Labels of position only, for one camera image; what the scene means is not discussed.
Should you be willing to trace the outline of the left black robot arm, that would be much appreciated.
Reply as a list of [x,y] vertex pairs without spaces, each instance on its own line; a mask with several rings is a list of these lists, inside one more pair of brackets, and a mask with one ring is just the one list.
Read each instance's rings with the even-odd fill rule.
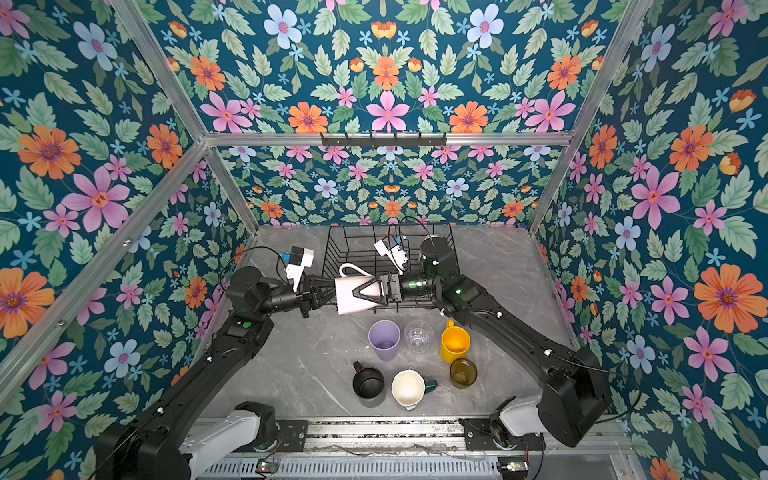
[[218,392],[263,348],[272,315],[297,310],[307,317],[335,296],[332,280],[302,275],[296,287],[253,266],[234,272],[225,293],[232,310],[202,357],[159,400],[126,425],[113,424],[95,443],[95,479],[196,479],[238,448],[271,446],[277,438],[273,407],[238,404],[214,426],[190,431]]

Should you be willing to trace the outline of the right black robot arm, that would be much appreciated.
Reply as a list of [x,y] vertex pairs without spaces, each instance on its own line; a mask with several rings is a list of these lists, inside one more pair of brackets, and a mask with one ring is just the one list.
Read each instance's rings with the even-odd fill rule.
[[352,298],[367,309],[430,302],[520,363],[541,391],[513,397],[492,414],[491,431],[497,438],[547,432],[561,444],[575,447],[598,423],[610,404],[609,373],[589,348],[570,349],[508,311],[461,272],[454,247],[443,237],[425,238],[415,263],[400,244],[389,257],[395,264],[393,272],[356,277],[355,286],[344,288],[338,301]]

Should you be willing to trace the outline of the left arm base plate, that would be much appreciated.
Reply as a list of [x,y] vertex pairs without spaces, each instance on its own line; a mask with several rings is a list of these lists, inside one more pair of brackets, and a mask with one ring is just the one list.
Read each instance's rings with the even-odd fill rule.
[[308,438],[307,420],[278,420],[273,440],[255,441],[250,449],[258,453],[300,453]]

